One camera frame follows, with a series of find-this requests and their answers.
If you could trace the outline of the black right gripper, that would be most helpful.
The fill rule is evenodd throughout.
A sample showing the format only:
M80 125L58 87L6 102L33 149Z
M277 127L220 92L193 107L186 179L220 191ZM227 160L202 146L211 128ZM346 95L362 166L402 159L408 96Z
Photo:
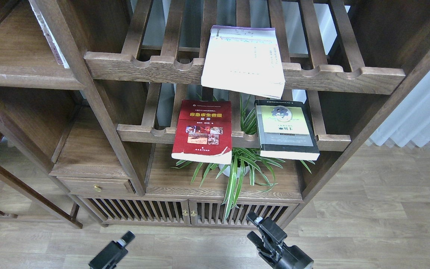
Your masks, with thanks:
M255 245L261 258L273 269L312 269L314 260L299 247L289 247L284 243L287 234L271 219L264 219L255 212L249 212L246 220L258 228L260 238L249 232L247 238Z

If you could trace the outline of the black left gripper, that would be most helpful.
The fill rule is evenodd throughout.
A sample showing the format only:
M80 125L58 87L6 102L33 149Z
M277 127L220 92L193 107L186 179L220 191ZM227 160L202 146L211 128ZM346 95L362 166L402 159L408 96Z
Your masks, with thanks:
M89 262L91 269L114 269L118 262L128 254L126 246L133 241L135 234L127 231L119 241L111 241L94 259Z

